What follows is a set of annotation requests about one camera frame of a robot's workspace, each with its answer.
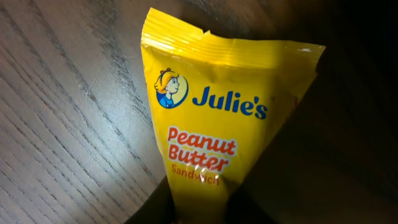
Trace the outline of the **yellow orange snack packet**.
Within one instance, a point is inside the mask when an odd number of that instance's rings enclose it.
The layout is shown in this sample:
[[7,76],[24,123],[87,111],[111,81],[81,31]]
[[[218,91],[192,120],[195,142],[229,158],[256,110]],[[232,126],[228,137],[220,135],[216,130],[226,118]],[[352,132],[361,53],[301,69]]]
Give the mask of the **yellow orange snack packet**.
[[219,223],[317,76],[324,46],[227,39],[150,9],[148,99],[177,220]]

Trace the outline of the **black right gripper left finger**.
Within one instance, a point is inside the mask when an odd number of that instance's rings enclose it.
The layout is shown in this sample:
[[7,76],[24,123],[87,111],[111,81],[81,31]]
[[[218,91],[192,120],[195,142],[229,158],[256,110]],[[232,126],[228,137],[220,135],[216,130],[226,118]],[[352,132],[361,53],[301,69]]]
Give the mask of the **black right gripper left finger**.
[[174,220],[174,201],[165,176],[140,209],[124,224],[171,224]]

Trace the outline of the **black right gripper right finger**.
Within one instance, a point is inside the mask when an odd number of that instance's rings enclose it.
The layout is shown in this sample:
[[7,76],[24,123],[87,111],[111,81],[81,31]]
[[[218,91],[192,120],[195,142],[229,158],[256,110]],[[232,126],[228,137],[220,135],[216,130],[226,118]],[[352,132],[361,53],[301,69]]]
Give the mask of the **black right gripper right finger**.
[[277,223],[396,223],[394,95],[364,52],[329,47],[318,72],[244,190]]

